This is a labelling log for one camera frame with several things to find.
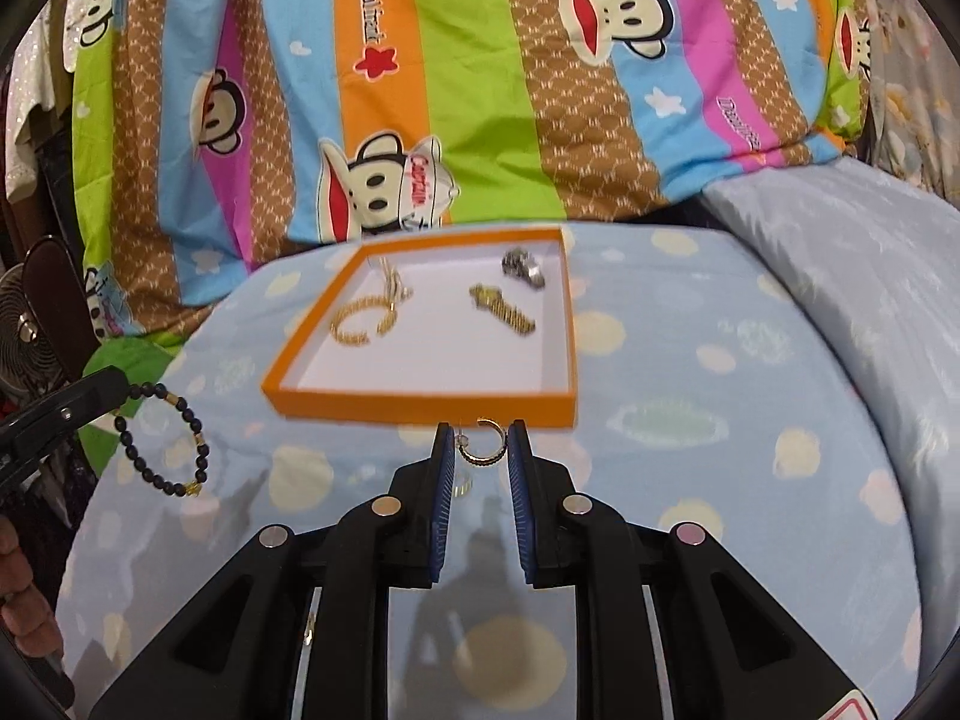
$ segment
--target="polka dot tablecloth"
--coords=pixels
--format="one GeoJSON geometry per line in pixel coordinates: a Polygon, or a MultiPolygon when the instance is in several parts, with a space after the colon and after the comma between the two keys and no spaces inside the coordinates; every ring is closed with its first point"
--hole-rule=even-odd
{"type": "MultiPolygon", "coordinates": [[[[534,432],[536,453],[632,522],[702,523],[893,717],[920,646],[910,533],[877,430],[816,329],[726,234],[570,224],[565,245],[579,421],[534,432]]],[[[330,525],[429,453],[432,430],[286,420],[260,393],[352,250],[261,269],[170,365],[212,447],[200,497],[158,494],[123,457],[104,473],[58,608],[80,720],[258,529],[330,525]]],[[[131,429],[153,467],[190,475],[172,410],[149,401],[131,429]]],[[[523,584],[506,464],[461,467],[458,487],[438,586],[392,593],[391,717],[573,720],[572,592],[523,584]]]]}

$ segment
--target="red star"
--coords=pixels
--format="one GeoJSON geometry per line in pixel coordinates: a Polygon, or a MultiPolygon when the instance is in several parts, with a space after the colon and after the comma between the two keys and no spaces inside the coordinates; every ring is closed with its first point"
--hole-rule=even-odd
{"type": "Polygon", "coordinates": [[[363,59],[357,62],[353,69],[357,73],[366,74],[368,81],[376,81],[384,73],[395,73],[400,69],[394,57],[397,56],[397,49],[379,50],[373,46],[366,46],[363,51],[363,59]]]}

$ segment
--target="silver screw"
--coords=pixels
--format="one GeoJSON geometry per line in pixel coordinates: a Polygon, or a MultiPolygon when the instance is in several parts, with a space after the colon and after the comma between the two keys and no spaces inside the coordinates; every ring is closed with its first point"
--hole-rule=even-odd
{"type": "Polygon", "coordinates": [[[593,508],[593,501],[586,495],[568,495],[563,498],[563,507],[570,514],[586,514],[593,508]]]}
{"type": "Polygon", "coordinates": [[[707,540],[707,531],[696,522],[685,522],[677,528],[677,538],[691,547],[696,547],[707,540]]]}
{"type": "Polygon", "coordinates": [[[370,508],[378,517],[390,517],[400,511],[402,504],[392,495],[381,495],[370,504],[370,508]]]}
{"type": "Polygon", "coordinates": [[[287,541],[287,529],[281,525],[268,525],[260,531],[260,543],[267,549],[281,546],[287,541]]]}

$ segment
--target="white sticker with red border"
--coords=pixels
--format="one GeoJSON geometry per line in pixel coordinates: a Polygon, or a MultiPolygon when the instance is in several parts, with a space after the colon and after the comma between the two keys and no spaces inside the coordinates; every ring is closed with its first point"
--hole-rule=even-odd
{"type": "Polygon", "coordinates": [[[870,704],[859,690],[851,690],[820,720],[877,720],[870,704]]]}

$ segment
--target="human hand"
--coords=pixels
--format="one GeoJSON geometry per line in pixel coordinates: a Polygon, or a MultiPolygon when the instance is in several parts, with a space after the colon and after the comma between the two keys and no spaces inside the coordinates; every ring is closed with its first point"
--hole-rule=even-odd
{"type": "Polygon", "coordinates": [[[13,524],[0,517],[0,617],[28,658],[64,651],[64,638],[47,599],[34,585],[34,572],[20,549],[13,524]]]}

